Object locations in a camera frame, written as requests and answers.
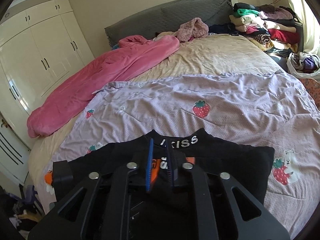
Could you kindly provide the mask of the black KISS shirt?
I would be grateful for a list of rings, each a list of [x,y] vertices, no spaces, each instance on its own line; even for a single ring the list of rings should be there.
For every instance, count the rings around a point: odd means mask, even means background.
[[[218,176],[227,172],[246,188],[259,202],[263,203],[270,175],[274,148],[268,146],[239,145],[208,134],[203,128],[192,135],[165,137],[156,131],[127,142],[113,142],[105,146],[91,146],[86,155],[68,161],[63,167],[54,162],[52,172],[45,182],[52,186],[60,200],[68,189],[75,187],[91,172],[112,173],[120,165],[133,160],[135,154],[147,159],[152,149],[150,183],[157,187],[169,185],[167,149],[172,153],[183,153],[186,160],[202,168],[204,172]]]

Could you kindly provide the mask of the pile of folded clothes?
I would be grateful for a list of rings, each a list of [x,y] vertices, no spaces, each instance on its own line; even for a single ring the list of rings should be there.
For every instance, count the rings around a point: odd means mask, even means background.
[[[211,24],[210,34],[242,35],[267,54],[288,57],[303,51],[303,24],[288,7],[235,3],[229,20]]]

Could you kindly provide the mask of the pink fleece blanket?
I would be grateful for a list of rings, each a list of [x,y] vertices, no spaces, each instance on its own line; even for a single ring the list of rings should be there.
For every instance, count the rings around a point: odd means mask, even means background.
[[[180,47],[179,40],[171,35],[157,41],[132,35],[118,44],[118,49],[97,57],[51,92],[27,120],[29,137],[53,134],[83,111],[104,85],[131,80],[161,63]]]

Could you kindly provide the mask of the lilac strawberry quilt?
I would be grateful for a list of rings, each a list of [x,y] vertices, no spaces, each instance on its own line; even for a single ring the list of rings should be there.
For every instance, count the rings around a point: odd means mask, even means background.
[[[297,237],[319,203],[319,110],[303,84],[274,74],[182,75],[111,82],[97,91],[51,162],[71,161],[148,132],[177,150],[205,135],[275,153],[266,208]]]

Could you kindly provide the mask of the beige bed sheet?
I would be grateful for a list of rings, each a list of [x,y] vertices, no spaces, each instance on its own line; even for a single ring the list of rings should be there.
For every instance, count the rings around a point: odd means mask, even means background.
[[[180,44],[178,51],[150,70],[132,78],[133,82],[157,80],[183,74],[275,73],[281,67],[243,36],[213,35]],[[48,137],[38,137],[28,159],[29,176],[37,185],[52,155],[70,133],[77,116]]]

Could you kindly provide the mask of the clutter on floor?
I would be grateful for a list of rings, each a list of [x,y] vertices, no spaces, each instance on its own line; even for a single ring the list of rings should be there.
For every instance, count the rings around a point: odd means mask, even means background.
[[[28,239],[29,233],[41,219],[42,214],[36,204],[17,200],[1,186],[1,230],[8,226],[10,232]]]

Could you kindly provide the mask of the mauve fuzzy garment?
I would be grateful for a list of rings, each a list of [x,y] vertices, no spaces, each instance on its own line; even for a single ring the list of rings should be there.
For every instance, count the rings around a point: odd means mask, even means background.
[[[176,37],[180,42],[188,42],[190,39],[207,37],[209,27],[201,18],[196,17],[180,25]]]

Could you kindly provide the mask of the grey quilted headboard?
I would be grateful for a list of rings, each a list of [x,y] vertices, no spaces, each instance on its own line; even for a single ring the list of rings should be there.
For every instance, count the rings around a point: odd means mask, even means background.
[[[122,38],[141,35],[148,40],[156,33],[177,31],[180,25],[200,18],[209,27],[230,21],[232,0],[175,0],[133,14],[105,28],[111,47]]]

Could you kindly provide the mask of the cream built-in wardrobe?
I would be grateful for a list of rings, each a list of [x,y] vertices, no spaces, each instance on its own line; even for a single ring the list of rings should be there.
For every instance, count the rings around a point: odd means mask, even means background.
[[[94,56],[69,0],[40,3],[1,24],[1,175],[21,185],[34,140],[27,119]]]

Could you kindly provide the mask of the white window curtain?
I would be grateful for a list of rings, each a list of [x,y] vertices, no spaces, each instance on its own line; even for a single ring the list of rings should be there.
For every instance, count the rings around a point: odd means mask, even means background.
[[[303,24],[303,51],[319,56],[319,22],[305,0],[288,0]]]

